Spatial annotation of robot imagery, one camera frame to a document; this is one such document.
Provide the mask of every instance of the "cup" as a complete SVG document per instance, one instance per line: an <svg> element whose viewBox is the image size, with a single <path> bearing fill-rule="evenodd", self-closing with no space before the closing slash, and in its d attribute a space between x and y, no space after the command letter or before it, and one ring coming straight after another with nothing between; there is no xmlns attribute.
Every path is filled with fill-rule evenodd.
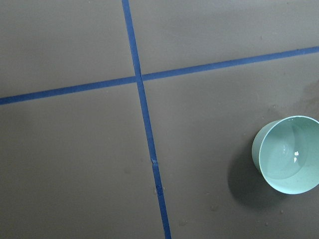
<svg viewBox="0 0 319 239"><path fill-rule="evenodd" d="M319 122L291 116L271 122L256 135L252 156L267 183L286 194L319 184Z"/></svg>

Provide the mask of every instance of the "gray surface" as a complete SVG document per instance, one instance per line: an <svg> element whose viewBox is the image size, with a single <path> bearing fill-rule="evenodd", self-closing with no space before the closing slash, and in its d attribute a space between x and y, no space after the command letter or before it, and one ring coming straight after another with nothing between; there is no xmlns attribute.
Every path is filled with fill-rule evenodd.
<svg viewBox="0 0 319 239"><path fill-rule="evenodd" d="M317 0L133 0L142 73L319 44Z"/></svg>
<svg viewBox="0 0 319 239"><path fill-rule="evenodd" d="M134 75L121 1L0 2L0 97Z"/></svg>
<svg viewBox="0 0 319 239"><path fill-rule="evenodd" d="M252 140L290 115L319 119L319 54L145 82L173 239L317 238L319 187L273 190Z"/></svg>
<svg viewBox="0 0 319 239"><path fill-rule="evenodd" d="M0 238L164 237L137 92L0 106Z"/></svg>

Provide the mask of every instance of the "mint green bowl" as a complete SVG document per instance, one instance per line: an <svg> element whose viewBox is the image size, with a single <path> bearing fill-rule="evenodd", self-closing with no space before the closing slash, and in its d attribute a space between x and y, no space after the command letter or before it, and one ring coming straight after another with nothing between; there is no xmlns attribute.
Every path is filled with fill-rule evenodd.
<svg viewBox="0 0 319 239"><path fill-rule="evenodd" d="M256 135L252 156L267 183L286 194L319 184L319 122L291 116L264 126Z"/></svg>

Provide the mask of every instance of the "blue tape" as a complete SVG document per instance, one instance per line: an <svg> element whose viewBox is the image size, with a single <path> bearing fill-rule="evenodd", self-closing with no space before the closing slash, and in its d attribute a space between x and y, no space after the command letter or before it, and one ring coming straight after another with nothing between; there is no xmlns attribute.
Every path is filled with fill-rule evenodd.
<svg viewBox="0 0 319 239"><path fill-rule="evenodd" d="M137 44L136 44L136 39L134 34L129 1L122 0L122 5L123 5L124 16L125 16L126 27L128 31L132 61L134 65L135 75L137 77L137 86L138 86L138 91L140 96L140 103L141 103L142 115L143 115L143 120L145 125L145 132L147 136L147 142L148 142L150 157L152 161L152 169L153 169L154 180L155 180L155 185L156 185L156 190L158 195L161 220L163 223L165 238L171 239L164 193L162 190L162 184L160 179L160 170L159 170L159 165L158 165L158 161L156 157L156 150L155 150L149 108L148 108L145 88L144 88L144 84L143 84L143 80L141 76L141 66L140 66L139 54L138 54L138 49L137 49Z"/></svg>
<svg viewBox="0 0 319 239"><path fill-rule="evenodd" d="M29 94L18 95L18 96L10 96L10 97L1 98L0 105L40 99L40 98L51 97L51 96L64 95L64 94L75 93L80 91L99 89L99 88L110 87L110 86L124 85L129 83L135 83L136 81L137 81L136 77L133 76L133 77L125 77L125 78L109 80L109 81L101 81L97 83L90 83L90 84L70 86L70 87L64 87L64 88L48 90L48 91L29 93Z"/></svg>
<svg viewBox="0 0 319 239"><path fill-rule="evenodd" d="M245 65L245 64L262 62L262 61L270 61L275 59L306 55L306 54L312 54L312 53L318 53L318 52L319 52L319 46L315 46L315 47L285 51L280 53L253 56L253 57L241 58L236 60L211 63L206 65L191 66L191 67L186 67L186 68L181 68L176 70L150 73L150 74L142 75L142 78L143 78L143 81L148 81L148 80L154 80L159 78L179 76L179 75L185 75L185 74L190 74L195 72L209 71L209 70L215 70L215 69L226 68L231 66Z"/></svg>

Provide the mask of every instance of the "cup rim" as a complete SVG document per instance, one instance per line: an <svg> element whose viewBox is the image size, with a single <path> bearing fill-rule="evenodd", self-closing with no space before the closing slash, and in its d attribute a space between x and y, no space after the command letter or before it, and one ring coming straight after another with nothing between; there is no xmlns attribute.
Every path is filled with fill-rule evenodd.
<svg viewBox="0 0 319 239"><path fill-rule="evenodd" d="M314 118L311 118L311 117L309 117L309 116L289 116L289 117L286 117L286 118L284 118L284 119L280 119L280 120L276 121L276 123L275 123L273 126L271 126L271 128L267 131L267 133L265 134L265 136L264 136L264 138L263 138L263 140L262 140L262 142L261 142L261 144L260 144L260 147L259 147L259 152L258 152L258 164L259 164L260 172L261 172L261 174L263 175L264 179L265 179L265 180L267 181L267 183L268 183L271 187L273 187L273 188L274 188L274 186L269 182L269 180L268 180L267 177L265 176L265 174L264 174L264 172L263 172L263 169L262 169L262 167L261 167L261 163L260 163L261 149L262 149L262 147L263 147L263 144L264 144L264 141L265 141L266 137L267 137L268 134L273 130L274 127L276 127L277 125L279 125L279 124L280 124L281 122L283 122L283 121L286 121L286 120L289 120L289 119L294 119L294 118L305 118L305 119L309 119L309 120L312 120L312 121L316 122L316 123L319 125L319 121L318 121L318 120L316 120L316 119L314 119Z"/></svg>

